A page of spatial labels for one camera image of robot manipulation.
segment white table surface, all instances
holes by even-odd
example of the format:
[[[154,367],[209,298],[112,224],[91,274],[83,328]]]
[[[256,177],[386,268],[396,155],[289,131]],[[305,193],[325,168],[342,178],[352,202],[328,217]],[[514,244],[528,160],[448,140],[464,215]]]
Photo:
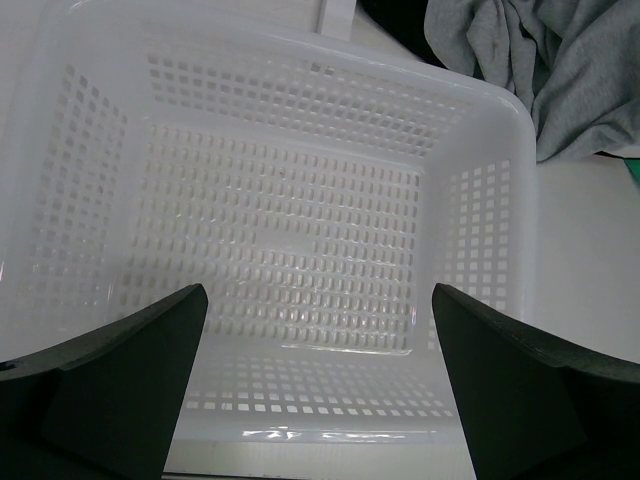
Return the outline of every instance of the white table surface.
[[[307,30],[315,28],[319,8],[319,0],[185,1],[222,5]],[[45,3],[0,0],[0,132]],[[351,41],[413,58],[361,14],[354,19]],[[640,189],[622,161],[595,156],[540,165],[538,176],[533,323],[585,347],[640,363]],[[255,443],[183,443],[174,446],[168,465],[175,471],[268,475],[286,461],[292,465],[291,477],[473,477],[464,448],[333,445],[320,451],[317,445],[298,444],[276,450]],[[385,468],[376,467],[381,457],[388,459]],[[309,467],[312,458],[323,467]],[[447,462],[456,467],[447,467],[445,474],[438,464]]]

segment basket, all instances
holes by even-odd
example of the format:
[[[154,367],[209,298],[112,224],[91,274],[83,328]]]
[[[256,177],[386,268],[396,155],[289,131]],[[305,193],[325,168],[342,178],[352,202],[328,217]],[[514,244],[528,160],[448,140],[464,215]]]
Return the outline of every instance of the basket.
[[[435,282],[528,318],[534,131],[473,79],[209,8],[58,1],[2,152],[0,360],[200,282],[176,438],[444,441]]]

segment white handle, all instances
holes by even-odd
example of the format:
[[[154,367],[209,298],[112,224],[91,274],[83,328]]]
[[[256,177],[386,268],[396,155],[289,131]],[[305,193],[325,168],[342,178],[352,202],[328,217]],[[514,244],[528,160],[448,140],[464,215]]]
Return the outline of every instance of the white handle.
[[[318,17],[318,33],[349,41],[356,0],[322,0]]]

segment gray cloth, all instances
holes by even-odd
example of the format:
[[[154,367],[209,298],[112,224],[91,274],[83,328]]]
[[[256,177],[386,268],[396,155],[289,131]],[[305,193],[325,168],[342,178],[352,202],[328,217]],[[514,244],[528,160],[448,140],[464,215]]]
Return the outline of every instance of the gray cloth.
[[[538,161],[640,143],[640,0],[429,0],[424,28],[448,69],[520,98]]]

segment plastic storage bin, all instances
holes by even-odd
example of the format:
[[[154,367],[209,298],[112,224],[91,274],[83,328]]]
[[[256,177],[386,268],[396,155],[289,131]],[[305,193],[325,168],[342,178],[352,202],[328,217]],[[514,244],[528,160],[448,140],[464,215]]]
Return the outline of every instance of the plastic storage bin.
[[[535,139],[504,90],[209,8],[59,1],[11,115],[0,360],[201,282],[177,438],[440,441],[434,283],[527,319]]]

